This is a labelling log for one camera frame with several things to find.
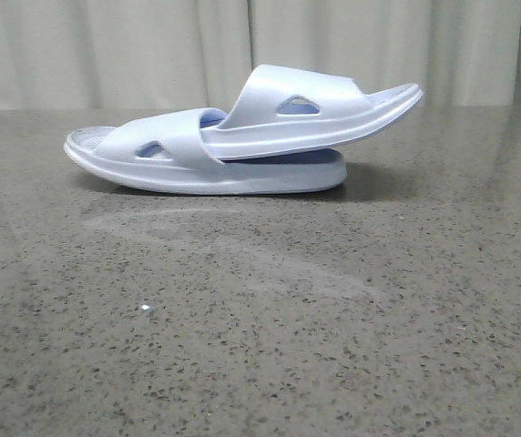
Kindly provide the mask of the light blue slipper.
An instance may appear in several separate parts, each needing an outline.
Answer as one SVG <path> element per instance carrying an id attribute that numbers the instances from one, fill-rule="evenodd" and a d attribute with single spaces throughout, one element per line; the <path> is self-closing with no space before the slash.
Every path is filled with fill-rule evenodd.
<path id="1" fill-rule="evenodd" d="M 83 127 L 70 133 L 66 154 L 107 181 L 147 191 L 196 195 L 321 191 L 347 177 L 342 154 L 312 152 L 223 161 L 203 133 L 224 118 L 217 108 L 132 120 L 121 127 Z"/>
<path id="2" fill-rule="evenodd" d="M 417 84 L 364 94 L 349 77 L 260 65 L 228 115 L 201 133 L 221 160 L 311 151 L 370 136 L 422 95 Z"/>

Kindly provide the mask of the pale grey curtain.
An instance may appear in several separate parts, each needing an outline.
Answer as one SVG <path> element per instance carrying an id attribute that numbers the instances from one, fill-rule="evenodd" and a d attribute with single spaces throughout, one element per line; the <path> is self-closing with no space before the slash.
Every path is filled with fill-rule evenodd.
<path id="1" fill-rule="evenodd" d="M 521 1 L 0 1 L 0 109 L 229 108 L 260 64 L 521 105 Z"/>

